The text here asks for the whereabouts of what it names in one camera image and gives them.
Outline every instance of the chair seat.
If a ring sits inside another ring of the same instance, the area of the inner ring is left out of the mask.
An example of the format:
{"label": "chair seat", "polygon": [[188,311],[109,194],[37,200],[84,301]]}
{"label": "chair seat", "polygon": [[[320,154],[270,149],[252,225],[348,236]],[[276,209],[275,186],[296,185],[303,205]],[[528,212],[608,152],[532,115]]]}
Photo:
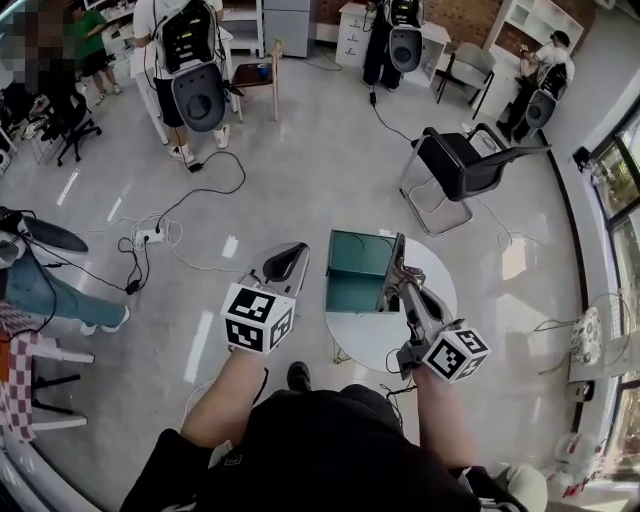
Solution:
{"label": "chair seat", "polygon": [[[476,163],[482,158],[461,133],[443,133],[442,138],[451,146],[455,156],[462,161],[465,167]],[[417,144],[417,140],[411,142],[411,146],[414,148]],[[433,137],[425,139],[420,151],[418,151],[418,156],[438,180],[442,190],[451,201],[464,199],[458,183],[461,172]]]}
{"label": "chair seat", "polygon": [[484,89],[487,75],[466,62],[456,60],[451,66],[451,76],[475,89]]}
{"label": "chair seat", "polygon": [[258,68],[260,64],[240,64],[233,75],[232,84],[235,87],[259,87],[273,83],[273,65],[267,64],[264,76]]}

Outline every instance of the black shorts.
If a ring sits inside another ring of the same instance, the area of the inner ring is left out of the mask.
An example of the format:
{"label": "black shorts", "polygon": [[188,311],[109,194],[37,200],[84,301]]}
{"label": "black shorts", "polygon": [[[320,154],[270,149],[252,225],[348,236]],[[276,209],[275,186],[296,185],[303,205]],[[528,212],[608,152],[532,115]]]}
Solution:
{"label": "black shorts", "polygon": [[158,102],[162,110],[162,121],[169,128],[179,128],[184,125],[182,116],[178,112],[176,100],[173,98],[171,84],[173,80],[161,80],[155,78],[156,91],[158,92]]}
{"label": "black shorts", "polygon": [[104,48],[87,55],[82,61],[82,76],[95,75],[109,65],[109,58]]}

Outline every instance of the person in green shirt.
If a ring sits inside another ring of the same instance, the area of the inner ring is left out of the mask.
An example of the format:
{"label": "person in green shirt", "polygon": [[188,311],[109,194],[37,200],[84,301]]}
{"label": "person in green shirt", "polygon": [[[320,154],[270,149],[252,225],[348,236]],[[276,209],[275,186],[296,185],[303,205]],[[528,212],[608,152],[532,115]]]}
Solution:
{"label": "person in green shirt", "polygon": [[96,105],[99,105],[107,96],[100,72],[105,74],[113,86],[114,94],[122,92],[113,69],[108,64],[107,52],[102,42],[101,32],[107,22],[98,11],[85,11],[81,1],[71,4],[71,12],[75,21],[76,59],[82,61],[82,76],[93,77],[93,83],[100,94],[96,100]]}

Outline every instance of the white shoe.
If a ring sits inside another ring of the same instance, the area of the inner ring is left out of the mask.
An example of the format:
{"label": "white shoe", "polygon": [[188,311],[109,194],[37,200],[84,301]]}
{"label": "white shoe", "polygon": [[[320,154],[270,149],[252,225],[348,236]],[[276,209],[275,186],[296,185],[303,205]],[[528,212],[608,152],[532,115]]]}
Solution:
{"label": "white shoe", "polygon": [[96,327],[96,325],[89,326],[82,322],[82,325],[80,326],[80,332],[85,336],[91,336],[94,332],[96,332]]}
{"label": "white shoe", "polygon": [[229,132],[231,131],[231,127],[228,123],[222,125],[222,128],[219,130],[213,130],[213,136],[216,139],[216,144],[219,149],[224,149],[229,145]]}
{"label": "white shoe", "polygon": [[129,317],[131,316],[131,312],[129,311],[129,308],[127,306],[124,307],[124,310],[125,311],[122,322],[120,322],[117,327],[107,327],[106,325],[101,325],[100,329],[102,329],[104,332],[116,332],[118,329],[120,329],[120,327],[122,327],[122,324],[129,320]]}
{"label": "white shoe", "polygon": [[180,160],[187,165],[189,165],[196,159],[196,157],[193,156],[193,153],[189,149],[189,146],[187,146],[186,144],[180,147],[173,146],[171,149],[169,149],[169,154],[172,158]]}

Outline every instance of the black cap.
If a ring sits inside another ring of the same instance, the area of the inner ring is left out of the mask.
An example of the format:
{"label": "black cap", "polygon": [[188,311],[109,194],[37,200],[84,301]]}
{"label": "black cap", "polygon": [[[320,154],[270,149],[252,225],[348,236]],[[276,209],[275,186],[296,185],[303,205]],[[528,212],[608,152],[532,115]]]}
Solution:
{"label": "black cap", "polygon": [[567,33],[563,32],[562,30],[556,30],[553,33],[552,37],[557,39],[559,43],[566,46],[567,48],[571,46],[571,39],[569,39],[569,36],[567,35]]}

